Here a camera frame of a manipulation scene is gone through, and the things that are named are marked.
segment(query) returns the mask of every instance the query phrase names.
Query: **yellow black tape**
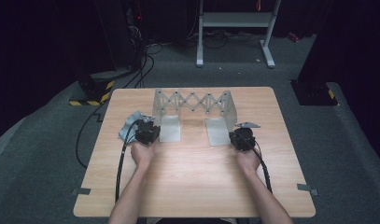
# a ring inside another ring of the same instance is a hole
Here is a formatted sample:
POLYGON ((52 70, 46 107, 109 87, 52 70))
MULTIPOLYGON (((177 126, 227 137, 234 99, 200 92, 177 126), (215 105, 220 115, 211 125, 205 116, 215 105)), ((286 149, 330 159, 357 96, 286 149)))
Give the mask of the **yellow black tape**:
POLYGON ((335 95, 334 95, 334 93, 332 92, 332 90, 329 90, 329 96, 330 96, 330 98, 333 100, 333 102, 335 102, 335 104, 338 105, 338 101, 337 101, 337 99, 335 98, 335 95))
POLYGON ((110 81, 105 84, 106 87, 100 87, 98 94, 94 99, 70 99, 70 105, 102 105, 110 96, 111 88, 114 85, 114 81, 110 81))

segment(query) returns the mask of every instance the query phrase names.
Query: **gray carpet floor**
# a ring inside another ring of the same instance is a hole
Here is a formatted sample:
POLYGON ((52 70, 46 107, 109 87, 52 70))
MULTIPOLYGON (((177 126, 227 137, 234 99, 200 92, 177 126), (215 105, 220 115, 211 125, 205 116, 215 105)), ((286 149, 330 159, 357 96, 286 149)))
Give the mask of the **gray carpet floor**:
MULTIPOLYGON (((267 68, 258 41, 243 40, 232 37, 222 48, 205 48, 203 68, 195 66, 195 47, 150 47, 148 53, 155 64, 144 85, 272 87, 305 179, 319 191, 318 196, 313 196, 316 215, 295 218, 295 223, 380 223, 380 159, 339 85, 328 83, 338 99, 337 106, 299 105, 290 86, 289 81, 300 74, 315 37, 299 43, 273 38, 270 50, 275 69, 267 68)), ((207 40, 205 44, 218 47, 223 42, 207 40)), ((133 76, 117 80, 114 89, 123 87, 133 76)), ((137 80, 128 88, 133 88, 137 80)), ((77 196, 72 192, 80 187, 85 174, 76 160, 77 135, 95 109, 68 104, 74 85, 0 139, 0 224, 106 223, 106 217, 73 215, 77 196)), ((102 117, 106 108, 107 104, 100 109, 102 117)), ((78 150, 85 163, 91 157, 101 126, 96 121, 97 117, 92 117, 80 136, 78 150)))

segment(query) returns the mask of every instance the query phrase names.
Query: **black equipment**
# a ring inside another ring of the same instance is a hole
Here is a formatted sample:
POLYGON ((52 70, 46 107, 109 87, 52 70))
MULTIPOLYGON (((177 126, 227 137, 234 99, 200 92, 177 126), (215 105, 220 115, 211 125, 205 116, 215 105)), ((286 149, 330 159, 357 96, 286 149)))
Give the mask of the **black equipment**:
POLYGON ((150 145, 160 136, 161 127, 154 126, 153 121, 144 122, 142 119, 139 119, 137 126, 135 138, 144 145, 150 145))
POLYGON ((249 128, 239 128, 230 133, 233 146, 240 151, 249 151, 256 145, 256 138, 249 128))

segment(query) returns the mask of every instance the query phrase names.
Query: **wrist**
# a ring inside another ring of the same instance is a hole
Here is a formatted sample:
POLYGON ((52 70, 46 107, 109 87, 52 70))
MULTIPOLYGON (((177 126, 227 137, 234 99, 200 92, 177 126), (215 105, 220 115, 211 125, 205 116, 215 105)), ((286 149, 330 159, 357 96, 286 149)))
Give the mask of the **wrist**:
POLYGON ((149 163, 140 163, 136 166, 135 172, 146 173, 149 169, 149 163))
POLYGON ((253 167, 241 167, 241 170, 242 170, 242 173, 245 175, 246 178, 249 178, 249 177, 252 177, 252 176, 258 177, 256 168, 253 168, 253 167))
POLYGON ((257 186, 263 185, 260 177, 257 175, 256 169, 246 170, 243 172, 247 183, 253 183, 257 186))

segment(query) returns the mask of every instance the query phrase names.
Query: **black cable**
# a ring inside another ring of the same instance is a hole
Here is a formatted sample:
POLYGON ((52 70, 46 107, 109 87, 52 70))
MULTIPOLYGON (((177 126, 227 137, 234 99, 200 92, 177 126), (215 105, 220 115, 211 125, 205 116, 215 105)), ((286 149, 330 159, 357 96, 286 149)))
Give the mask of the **black cable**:
POLYGON ((212 35, 206 34, 206 37, 212 40, 226 40, 228 36, 225 35, 224 31, 219 31, 219 33, 215 33, 212 35))
POLYGON ((97 121, 96 121, 97 123, 102 123, 103 122, 103 120, 101 119, 101 117, 102 117, 101 113, 97 113, 97 114, 93 113, 93 115, 97 116, 97 121))
POLYGON ((248 146, 251 147, 251 150, 253 150, 253 152, 256 153, 256 156, 259 158, 259 160, 260 160, 260 164, 261 164, 261 166, 262 166, 262 170, 263 170, 263 172, 264 172, 266 188, 267 188, 269 191, 271 191, 271 193, 273 193, 273 192, 272 192, 271 179, 270 179, 270 177, 269 177, 268 168, 266 167, 266 164, 265 164, 265 162, 264 162, 263 159, 262 159, 262 153, 261 153, 261 148, 260 148, 259 143, 258 143, 256 140, 254 140, 254 142, 256 143, 257 147, 259 148, 260 153, 258 153, 257 150, 255 149, 255 147, 251 146, 251 145, 246 141, 246 139, 244 138, 243 135, 241 135, 240 133, 238 133, 238 134, 239 134, 239 135, 241 136, 241 138, 246 142, 246 144, 247 144, 248 146))
POLYGON ((131 129, 133 128, 133 126, 135 124, 137 124, 137 120, 134 121, 131 126, 129 127, 128 129, 128 132, 126 133, 126 136, 125 136, 125 139, 123 141, 123 147, 122 147, 122 152, 120 153, 120 164, 118 166, 118 171, 117 171, 117 183, 116 183, 116 195, 115 195, 115 200, 117 202, 118 198, 120 197, 120 176, 121 176, 121 173, 122 173, 122 164, 123 164, 123 158, 125 157, 125 151, 126 151, 126 147, 128 146, 129 144, 129 133, 131 132, 131 129))
POLYGON ((132 137, 129 138, 128 142, 131 142, 134 137, 135 137, 135 134, 132 135, 132 137))
POLYGON ((218 0, 216 0, 215 4, 214 4, 214 6, 213 6, 213 10, 212 10, 213 12, 216 11, 217 3, 218 3, 218 0))
POLYGON ((82 166, 82 167, 84 167, 85 169, 87 169, 88 168, 88 166, 87 165, 85 165, 82 161, 81 161, 81 159, 79 158, 79 155, 78 155, 78 144, 79 144, 79 137, 81 136, 81 134, 82 134, 82 131, 84 130, 84 127, 85 127, 85 125, 88 123, 88 121, 90 120, 90 118, 92 117, 92 116, 95 116, 95 115, 97 115, 98 116, 98 119, 97 119, 97 122, 100 122, 100 114, 96 114, 96 112, 100 109, 100 108, 102 108, 102 106, 103 105, 105 105, 107 102, 109 101, 109 99, 108 100, 106 100, 102 105, 99 105, 89 116, 88 116, 88 118, 85 120, 85 122, 82 124, 82 127, 81 127, 81 129, 79 130, 79 133, 78 133, 78 135, 77 135, 77 142, 76 142, 76 158, 77 158, 77 161, 79 162, 79 164, 82 166))
POLYGON ((222 47, 226 46, 227 43, 228 43, 228 38, 225 38, 224 43, 222 43, 222 45, 220 45, 220 46, 211 47, 211 46, 206 45, 205 42, 204 42, 204 46, 207 47, 208 49, 221 49, 222 47))
POLYGON ((195 29, 195 24, 196 24, 196 21, 198 19, 198 12, 199 12, 199 0, 196 1, 196 4, 195 4, 195 16, 194 16, 194 19, 193 19, 193 24, 192 24, 192 28, 190 29, 190 32, 189 34, 187 35, 187 38, 190 37, 190 35, 192 34, 193 30, 195 29))
POLYGON ((161 52, 163 50, 163 45, 162 44, 153 44, 153 45, 148 46, 148 48, 154 47, 154 46, 160 46, 161 48, 159 50, 155 51, 155 52, 147 53, 148 55, 157 54, 157 53, 159 53, 159 52, 161 52))
POLYGON ((141 77, 141 79, 137 81, 136 85, 134 86, 135 88, 137 87, 137 85, 139 84, 140 81, 143 81, 143 88, 145 87, 145 86, 144 86, 144 78, 149 74, 149 72, 151 71, 151 69, 154 67, 154 63, 155 63, 154 59, 153 59, 151 56, 149 56, 149 55, 146 55, 146 58, 147 58, 147 57, 149 57, 149 58, 152 60, 151 67, 150 67, 150 68, 147 70, 147 72, 141 77))
POLYGON ((139 69, 138 67, 134 67, 131 71, 129 71, 129 72, 127 72, 127 73, 123 73, 123 74, 117 75, 117 76, 115 76, 115 77, 93 78, 93 80, 98 81, 98 82, 109 82, 109 81, 114 81, 114 80, 117 80, 118 78, 128 77, 128 76, 130 76, 131 74, 137 72, 138 69, 139 69))
POLYGON ((126 85, 123 86, 122 88, 123 89, 127 88, 134 81, 134 79, 137 78, 138 75, 140 75, 140 72, 144 69, 145 66, 146 66, 146 64, 143 63, 143 66, 141 67, 140 71, 136 75, 134 75, 134 77, 128 83, 126 83, 126 85))
MULTIPOLYGON (((144 67, 146 66, 147 64, 147 54, 146 54, 146 59, 144 60, 144 67)), ((143 70, 144 70, 144 67, 143 69, 140 71, 140 79, 136 82, 136 84, 134 85, 134 88, 137 88, 137 85, 140 83, 140 88, 142 87, 142 84, 144 85, 144 81, 143 81, 143 70)))
POLYGON ((232 35, 232 36, 228 37, 228 41, 229 42, 233 42, 233 43, 249 43, 249 42, 253 42, 253 41, 256 41, 256 40, 260 40, 264 35, 260 35, 257 38, 253 39, 254 36, 255 35, 232 35), (235 36, 245 36, 245 37, 248 37, 248 39, 236 40, 236 39, 232 39, 231 38, 231 37, 235 37, 235 36))

